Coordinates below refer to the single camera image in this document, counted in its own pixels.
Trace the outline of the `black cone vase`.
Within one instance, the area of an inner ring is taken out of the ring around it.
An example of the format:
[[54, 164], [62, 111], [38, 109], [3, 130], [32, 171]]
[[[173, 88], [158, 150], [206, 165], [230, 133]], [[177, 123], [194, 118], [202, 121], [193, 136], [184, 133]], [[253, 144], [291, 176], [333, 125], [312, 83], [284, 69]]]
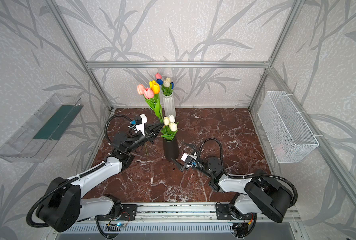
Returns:
[[173, 140], [163, 140], [165, 158], [170, 161], [175, 161], [179, 157], [179, 146], [177, 138]]

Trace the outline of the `white ribbed vase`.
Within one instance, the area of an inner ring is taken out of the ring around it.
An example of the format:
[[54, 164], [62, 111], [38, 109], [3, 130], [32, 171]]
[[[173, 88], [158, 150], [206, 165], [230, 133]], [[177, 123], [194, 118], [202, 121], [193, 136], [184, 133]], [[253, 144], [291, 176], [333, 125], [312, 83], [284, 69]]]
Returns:
[[172, 93], [169, 96], [163, 95], [163, 103], [164, 103], [165, 116], [166, 117], [173, 116], [175, 118], [177, 114], [176, 114], [174, 94]]

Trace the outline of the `pure yellow tulip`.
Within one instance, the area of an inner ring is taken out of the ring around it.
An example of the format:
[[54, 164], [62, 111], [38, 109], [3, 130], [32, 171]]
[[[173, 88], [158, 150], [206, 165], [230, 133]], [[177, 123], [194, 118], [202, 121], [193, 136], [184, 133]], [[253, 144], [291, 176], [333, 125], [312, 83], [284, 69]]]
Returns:
[[154, 87], [154, 85], [157, 85], [156, 81], [150, 81], [150, 88], [152, 89]]

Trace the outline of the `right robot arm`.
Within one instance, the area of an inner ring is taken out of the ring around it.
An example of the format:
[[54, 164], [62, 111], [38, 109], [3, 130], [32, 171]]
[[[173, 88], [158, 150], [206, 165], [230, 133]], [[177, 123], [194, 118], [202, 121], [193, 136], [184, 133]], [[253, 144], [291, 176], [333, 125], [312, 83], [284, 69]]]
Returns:
[[193, 144], [185, 145], [192, 149], [191, 154], [181, 157], [180, 170], [196, 169], [209, 177], [210, 188], [218, 193], [235, 193], [227, 205], [234, 219], [243, 215], [261, 213], [270, 220], [281, 223], [287, 210], [294, 206], [298, 192], [293, 183], [276, 175], [257, 170], [248, 175], [227, 174], [223, 162], [217, 157], [201, 159], [200, 150]]

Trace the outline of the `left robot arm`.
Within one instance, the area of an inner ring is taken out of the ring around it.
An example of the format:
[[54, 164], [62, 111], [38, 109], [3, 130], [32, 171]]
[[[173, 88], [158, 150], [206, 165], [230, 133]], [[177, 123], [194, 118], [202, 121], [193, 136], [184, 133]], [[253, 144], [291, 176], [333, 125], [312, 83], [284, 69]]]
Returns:
[[115, 219], [121, 216], [121, 200], [107, 195], [94, 199], [84, 196], [106, 179], [127, 169], [134, 159], [132, 151], [154, 142], [164, 124], [130, 125], [136, 135], [118, 132], [111, 140], [114, 151], [99, 165], [68, 179], [54, 179], [46, 193], [30, 208], [26, 222], [33, 228], [52, 227], [64, 232], [74, 223], [96, 216]]

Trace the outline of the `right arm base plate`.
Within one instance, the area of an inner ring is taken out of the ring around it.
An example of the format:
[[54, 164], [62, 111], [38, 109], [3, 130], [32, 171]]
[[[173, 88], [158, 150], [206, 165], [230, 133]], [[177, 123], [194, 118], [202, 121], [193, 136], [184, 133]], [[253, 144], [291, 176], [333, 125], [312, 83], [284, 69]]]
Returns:
[[252, 213], [242, 214], [235, 207], [229, 204], [217, 202], [215, 204], [215, 212], [217, 220], [242, 220], [250, 221], [253, 218]]

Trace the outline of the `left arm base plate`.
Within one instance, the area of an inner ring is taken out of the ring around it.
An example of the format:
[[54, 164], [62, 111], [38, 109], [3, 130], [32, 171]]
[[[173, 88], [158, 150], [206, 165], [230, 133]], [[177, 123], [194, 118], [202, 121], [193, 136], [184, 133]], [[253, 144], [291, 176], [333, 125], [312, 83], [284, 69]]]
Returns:
[[138, 205], [136, 204], [125, 204], [121, 205], [121, 207], [117, 206], [106, 215], [106, 218], [114, 221], [134, 221], [136, 219], [137, 209]]

